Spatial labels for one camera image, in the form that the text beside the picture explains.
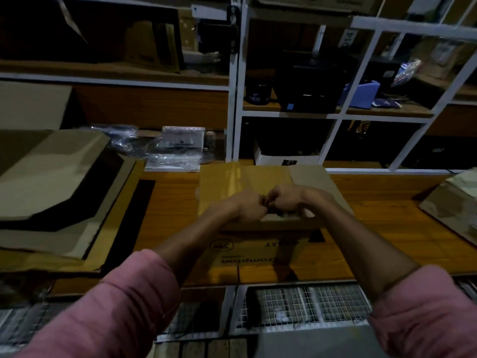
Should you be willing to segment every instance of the pink sleeve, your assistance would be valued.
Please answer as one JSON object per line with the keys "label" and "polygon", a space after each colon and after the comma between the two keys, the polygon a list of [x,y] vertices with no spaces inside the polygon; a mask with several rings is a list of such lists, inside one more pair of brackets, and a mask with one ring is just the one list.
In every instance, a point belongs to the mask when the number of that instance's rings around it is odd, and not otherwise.
{"label": "pink sleeve", "polygon": [[420,268],[381,296],[369,323],[394,356],[477,356],[477,306],[437,266]]}
{"label": "pink sleeve", "polygon": [[133,253],[17,357],[145,357],[174,317],[179,293],[176,277],[159,255]]}

